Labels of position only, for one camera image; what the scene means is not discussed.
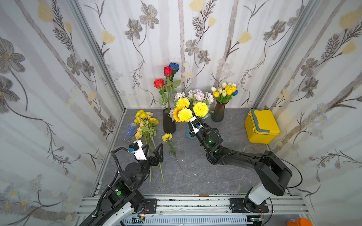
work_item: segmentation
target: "box lid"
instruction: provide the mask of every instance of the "box lid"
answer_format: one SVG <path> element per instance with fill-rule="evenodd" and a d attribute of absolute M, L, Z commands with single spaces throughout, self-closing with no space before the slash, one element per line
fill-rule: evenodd
<path fill-rule="evenodd" d="M 252 114 L 256 133 L 268 135 L 278 135 L 280 133 L 277 122 L 271 111 L 251 109 L 250 112 Z"/>

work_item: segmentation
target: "loose yellow carnation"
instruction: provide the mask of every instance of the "loose yellow carnation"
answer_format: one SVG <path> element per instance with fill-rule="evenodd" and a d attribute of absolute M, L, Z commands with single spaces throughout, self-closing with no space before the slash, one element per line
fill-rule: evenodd
<path fill-rule="evenodd" d="M 172 134 L 171 134 L 171 133 L 166 133 L 165 135 L 163 135 L 163 136 L 162 136 L 163 142 L 168 142 L 167 138 L 168 138 L 169 140 L 171 140 L 171 139 L 172 139 Z"/>

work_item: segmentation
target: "yellow carnation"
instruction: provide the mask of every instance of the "yellow carnation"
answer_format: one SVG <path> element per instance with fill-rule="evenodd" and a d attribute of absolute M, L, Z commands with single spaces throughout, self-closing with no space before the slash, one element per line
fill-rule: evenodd
<path fill-rule="evenodd" d="M 163 142 L 168 142 L 167 138 L 168 138 L 169 140 L 171 140 L 171 139 L 172 139 L 172 134 L 171 134 L 171 133 L 166 133 L 165 135 L 163 135 L 163 136 L 162 136 Z"/>
<path fill-rule="evenodd" d="M 190 106 L 190 101 L 187 98 L 181 98 L 178 100 L 177 107 L 187 108 Z"/>
<path fill-rule="evenodd" d="M 192 111 L 188 108 L 181 109 L 178 113 L 178 117 L 181 121 L 190 121 L 192 116 Z"/>
<path fill-rule="evenodd" d="M 205 103 L 198 102 L 194 105 L 194 113 L 196 116 L 204 117 L 208 112 L 209 108 Z"/>

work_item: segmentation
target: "red rose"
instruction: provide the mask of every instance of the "red rose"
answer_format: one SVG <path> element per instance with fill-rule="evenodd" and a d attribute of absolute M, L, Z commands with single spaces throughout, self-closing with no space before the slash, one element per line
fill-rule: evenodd
<path fill-rule="evenodd" d="M 165 72 L 166 77 L 170 77 L 172 75 L 172 68 L 170 66 L 164 67 L 163 71 Z"/>
<path fill-rule="evenodd" d="M 165 81 L 158 78 L 153 82 L 153 85 L 158 89 L 159 87 L 163 87 L 165 85 Z"/>

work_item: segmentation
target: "black vase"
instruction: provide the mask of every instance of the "black vase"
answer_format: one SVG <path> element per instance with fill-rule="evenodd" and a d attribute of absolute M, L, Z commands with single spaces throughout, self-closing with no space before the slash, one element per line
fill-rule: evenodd
<path fill-rule="evenodd" d="M 165 133 L 174 133 L 176 131 L 176 121 L 172 121 L 172 119 L 168 116 L 167 109 L 163 110 L 162 120 L 163 120 L 163 131 Z"/>

